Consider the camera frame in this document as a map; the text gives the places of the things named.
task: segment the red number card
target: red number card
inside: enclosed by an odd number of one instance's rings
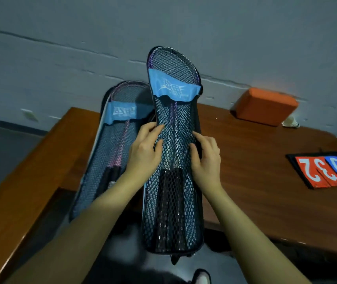
[[[312,157],[296,156],[296,161],[303,173],[314,188],[330,187],[329,183],[325,180],[317,167],[314,164]]]
[[[324,156],[315,156],[309,158],[314,163],[316,170],[324,177],[330,186],[337,186],[337,173],[325,160]]]

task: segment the black mesh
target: black mesh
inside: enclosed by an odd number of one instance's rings
[[[177,80],[201,85],[195,67],[171,48],[153,49],[148,68],[158,69]],[[162,161],[145,187],[142,221],[143,242],[148,251],[162,254],[191,254],[203,244],[201,192],[193,182],[188,144],[195,143],[192,131],[200,131],[197,97],[191,102],[154,96],[157,123],[165,124]]]
[[[150,87],[145,82],[122,82],[108,91],[104,98],[104,105],[107,100],[152,105]],[[79,215],[124,172],[130,145],[144,123],[146,120],[114,121],[111,125],[103,124],[71,209],[70,219]]]

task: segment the printed logo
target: printed logo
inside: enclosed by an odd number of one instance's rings
[[[163,85],[161,85],[160,89],[167,89],[169,90],[173,95],[177,96],[177,97],[188,97],[188,95],[184,94],[184,89],[185,85],[175,85],[170,83],[170,81],[168,81],[167,79],[163,79]]]
[[[131,107],[114,107],[113,114],[119,117],[134,117],[135,116],[135,106]]]

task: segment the mesh bag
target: mesh bag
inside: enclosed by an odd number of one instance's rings
[[[136,108],[136,118],[129,119],[130,108]],[[118,118],[112,119],[110,115],[115,113],[118,113]],[[130,145],[141,125],[153,114],[150,87],[145,82],[121,82],[106,92],[90,160],[70,211],[71,220],[114,184],[124,172]]]
[[[204,242],[202,196],[192,179],[188,147],[196,143],[191,132],[200,132],[197,99],[202,93],[201,80],[193,64],[168,47],[150,51],[147,69],[157,124],[165,128],[158,137],[164,140],[162,161],[144,189],[143,244],[152,253],[188,256]],[[161,83],[155,83],[153,73],[163,76]],[[186,87],[194,88],[193,99]]]

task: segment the orange block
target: orange block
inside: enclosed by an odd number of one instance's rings
[[[238,100],[236,115],[239,119],[278,126],[298,105],[292,96],[253,87]]]

